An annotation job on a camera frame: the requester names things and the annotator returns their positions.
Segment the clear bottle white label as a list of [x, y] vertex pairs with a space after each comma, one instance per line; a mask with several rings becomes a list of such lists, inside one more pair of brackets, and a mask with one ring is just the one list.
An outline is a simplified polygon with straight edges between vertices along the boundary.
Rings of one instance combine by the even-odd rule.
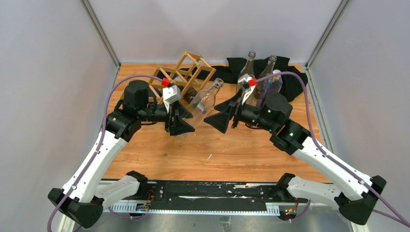
[[[277, 56], [271, 55], [268, 59], [268, 63], [267, 66], [265, 67], [265, 69], [262, 71], [262, 73], [260, 74], [260, 76], [258, 77], [258, 79], [261, 79], [267, 75], [272, 74], [273, 72], [273, 67], [277, 61]], [[264, 81], [259, 82], [255, 88], [255, 91], [253, 93], [253, 96], [256, 100], [262, 98], [264, 94]]]

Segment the clear bottle gold black label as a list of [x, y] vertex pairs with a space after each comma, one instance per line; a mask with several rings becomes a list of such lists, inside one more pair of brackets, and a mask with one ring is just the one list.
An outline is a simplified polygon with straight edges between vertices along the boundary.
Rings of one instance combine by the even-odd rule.
[[242, 77], [245, 74], [248, 74], [251, 77], [255, 76], [255, 73], [254, 73], [254, 59], [255, 59], [255, 57], [256, 57], [256, 52], [255, 51], [249, 51], [246, 64], [243, 67], [243, 69], [241, 70], [241, 72], [239, 73], [238, 79], [240, 79], [240, 77]]

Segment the blue BLU labelled bottle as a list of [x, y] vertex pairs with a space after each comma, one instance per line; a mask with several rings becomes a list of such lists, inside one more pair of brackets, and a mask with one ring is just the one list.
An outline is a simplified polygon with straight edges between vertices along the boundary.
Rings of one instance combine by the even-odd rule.
[[258, 99], [259, 108], [262, 108], [265, 102], [265, 99], [269, 94], [280, 92], [282, 84], [283, 84], [283, 81], [282, 81], [281, 75], [276, 75], [276, 76], [270, 77], [269, 79], [264, 80], [262, 90], [261, 90], [261, 93]]

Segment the clear square bottle silver cap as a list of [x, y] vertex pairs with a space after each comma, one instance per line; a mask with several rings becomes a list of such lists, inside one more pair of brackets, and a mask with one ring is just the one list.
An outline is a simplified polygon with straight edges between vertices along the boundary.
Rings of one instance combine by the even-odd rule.
[[261, 101], [258, 98], [255, 98], [254, 96], [250, 96], [247, 101], [246, 104], [260, 108], [261, 107]]

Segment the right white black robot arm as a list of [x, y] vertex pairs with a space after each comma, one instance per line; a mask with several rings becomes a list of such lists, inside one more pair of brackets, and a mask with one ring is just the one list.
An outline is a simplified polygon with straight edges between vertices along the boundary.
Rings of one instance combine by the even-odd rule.
[[313, 137], [311, 132], [290, 119], [292, 106], [279, 93], [269, 95], [262, 108], [241, 103], [239, 96], [217, 105], [217, 113], [205, 123], [225, 133], [228, 126], [244, 122], [271, 133], [270, 141], [279, 150], [294, 156], [326, 176], [330, 183], [284, 174], [277, 183], [276, 195], [288, 202], [303, 198], [337, 209], [347, 220], [365, 225], [383, 191], [386, 180], [369, 176], [351, 167]]

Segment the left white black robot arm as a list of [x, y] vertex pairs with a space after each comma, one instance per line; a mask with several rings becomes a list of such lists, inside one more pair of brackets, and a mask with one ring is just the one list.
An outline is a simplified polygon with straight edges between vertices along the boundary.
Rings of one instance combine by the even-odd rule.
[[193, 132], [181, 113], [180, 89], [163, 80], [163, 103], [149, 102], [153, 93], [146, 81], [134, 80], [124, 89], [123, 98], [102, 123], [95, 145], [73, 177], [62, 187], [53, 188], [49, 200], [65, 216], [87, 229], [101, 217], [104, 210], [118, 201], [133, 196], [137, 200], [154, 199], [148, 179], [130, 171], [118, 181], [100, 187], [99, 182], [113, 159], [126, 146], [143, 122], [163, 122], [171, 136]]

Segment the dark bottle grey cap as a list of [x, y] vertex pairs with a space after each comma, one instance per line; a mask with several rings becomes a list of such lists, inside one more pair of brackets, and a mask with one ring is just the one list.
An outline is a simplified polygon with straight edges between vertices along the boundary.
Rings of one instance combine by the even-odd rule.
[[195, 96], [197, 95], [197, 91], [193, 88], [193, 87], [189, 87], [187, 89], [187, 92], [184, 94], [183, 99], [187, 102], [187, 103], [191, 103], [192, 100], [195, 98]]

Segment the wooden lattice wine rack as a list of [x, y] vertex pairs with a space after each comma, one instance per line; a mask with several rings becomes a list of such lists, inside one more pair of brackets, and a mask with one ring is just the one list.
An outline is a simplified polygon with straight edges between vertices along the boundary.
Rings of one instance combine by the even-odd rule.
[[158, 66], [154, 76], [177, 85], [184, 96], [189, 87], [197, 92], [204, 89], [215, 71], [201, 55], [185, 51], [175, 67]]

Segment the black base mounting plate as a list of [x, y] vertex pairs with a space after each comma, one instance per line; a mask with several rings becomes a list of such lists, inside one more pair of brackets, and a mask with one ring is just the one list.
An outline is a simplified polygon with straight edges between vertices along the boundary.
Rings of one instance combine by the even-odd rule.
[[173, 211], [265, 211], [267, 203], [295, 206], [296, 199], [278, 189], [275, 182], [149, 181], [145, 194], [126, 200], [149, 203], [152, 210]]

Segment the black cloth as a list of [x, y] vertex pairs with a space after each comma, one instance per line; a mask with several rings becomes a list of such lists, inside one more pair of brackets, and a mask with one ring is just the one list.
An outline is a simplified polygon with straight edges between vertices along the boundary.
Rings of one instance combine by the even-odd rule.
[[[247, 60], [245, 58], [227, 58], [227, 61], [227, 66], [216, 65], [213, 67], [216, 71], [211, 77], [212, 81], [215, 78], [220, 78], [227, 84], [237, 83], [240, 71], [244, 68]], [[266, 68], [268, 61], [269, 58], [254, 60], [253, 68], [255, 77], [260, 77], [262, 71]], [[304, 85], [306, 85], [308, 83], [307, 75], [300, 72], [295, 66], [290, 66], [289, 61], [289, 58], [278, 56], [277, 61], [274, 65], [274, 69], [281, 72], [293, 72], [299, 75]], [[289, 74], [283, 75], [282, 81], [283, 84], [280, 89], [280, 94], [282, 94], [287, 99], [287, 101], [293, 101], [303, 92], [301, 84], [296, 77]]]

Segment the aluminium frame rails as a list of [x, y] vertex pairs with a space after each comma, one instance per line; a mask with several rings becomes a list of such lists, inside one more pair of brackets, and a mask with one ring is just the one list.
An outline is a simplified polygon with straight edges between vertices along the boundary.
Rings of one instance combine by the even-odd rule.
[[274, 185], [241, 187], [236, 183], [165, 181], [149, 183], [145, 176], [127, 175], [91, 195], [90, 202], [69, 196], [60, 211], [82, 223], [92, 224], [108, 207], [123, 199], [141, 201], [134, 212], [172, 211], [212, 214], [269, 212], [267, 203], [304, 203], [314, 200], [339, 210], [350, 200], [335, 185], [308, 182], [284, 174]]

